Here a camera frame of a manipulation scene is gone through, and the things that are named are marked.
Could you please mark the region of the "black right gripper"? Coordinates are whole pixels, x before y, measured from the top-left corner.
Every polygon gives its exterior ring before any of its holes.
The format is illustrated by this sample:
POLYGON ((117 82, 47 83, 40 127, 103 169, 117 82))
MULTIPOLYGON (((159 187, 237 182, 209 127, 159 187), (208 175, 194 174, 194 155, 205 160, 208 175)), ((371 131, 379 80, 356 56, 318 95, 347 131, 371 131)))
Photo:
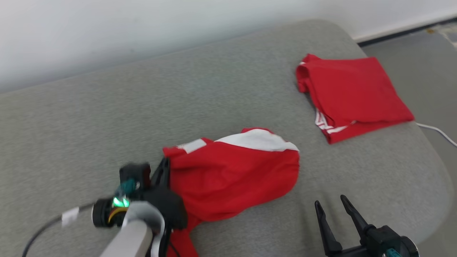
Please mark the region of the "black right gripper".
POLYGON ((360 237, 360 245, 343 250, 340 242, 334 237, 329 224, 326 220, 326 214, 319 201, 315 201, 315 210, 318 219, 318 226, 321 234, 323 249, 327 257, 374 257, 374 247, 367 246, 366 230, 371 229, 372 225, 367 223, 362 215, 356 210, 348 197, 341 195, 343 206, 351 216, 356 231, 360 237))

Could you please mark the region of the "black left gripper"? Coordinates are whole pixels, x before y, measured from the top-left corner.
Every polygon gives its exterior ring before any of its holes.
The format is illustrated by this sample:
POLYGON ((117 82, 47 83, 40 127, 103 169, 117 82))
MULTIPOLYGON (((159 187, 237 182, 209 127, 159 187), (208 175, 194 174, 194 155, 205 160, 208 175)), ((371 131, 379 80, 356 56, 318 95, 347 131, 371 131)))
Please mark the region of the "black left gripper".
POLYGON ((170 159, 163 157, 155 169, 151 183, 155 186, 142 192, 141 200, 149 202, 159 210, 171 229, 183 230, 188 225, 188 214, 183 199, 172 192, 170 187, 170 159))

